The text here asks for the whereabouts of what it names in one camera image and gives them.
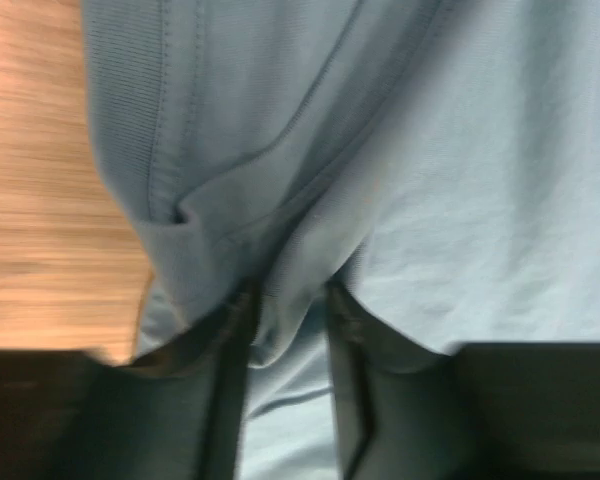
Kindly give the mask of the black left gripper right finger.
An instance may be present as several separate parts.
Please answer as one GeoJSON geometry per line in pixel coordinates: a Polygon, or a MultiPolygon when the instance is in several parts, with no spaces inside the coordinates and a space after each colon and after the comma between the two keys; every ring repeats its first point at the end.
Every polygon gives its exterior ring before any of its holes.
{"type": "Polygon", "coordinates": [[[345,479],[600,479],[600,343],[427,350],[327,294],[345,479]]]}

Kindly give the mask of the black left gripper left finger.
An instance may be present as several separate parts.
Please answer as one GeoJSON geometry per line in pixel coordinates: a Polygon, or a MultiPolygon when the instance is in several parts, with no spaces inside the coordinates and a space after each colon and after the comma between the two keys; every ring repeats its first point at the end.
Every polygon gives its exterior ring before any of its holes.
{"type": "Polygon", "coordinates": [[[0,479],[231,479],[259,295],[244,283],[130,364],[0,350],[0,479]]]}

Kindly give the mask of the light blue t shirt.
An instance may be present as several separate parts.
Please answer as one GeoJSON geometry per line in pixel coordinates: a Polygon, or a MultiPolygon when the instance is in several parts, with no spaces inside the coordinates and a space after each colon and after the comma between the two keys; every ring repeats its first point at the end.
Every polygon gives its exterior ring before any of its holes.
{"type": "Polygon", "coordinates": [[[337,477],[323,289],[443,351],[600,341],[600,1],[85,1],[137,352],[263,295],[243,479],[337,477]]]}

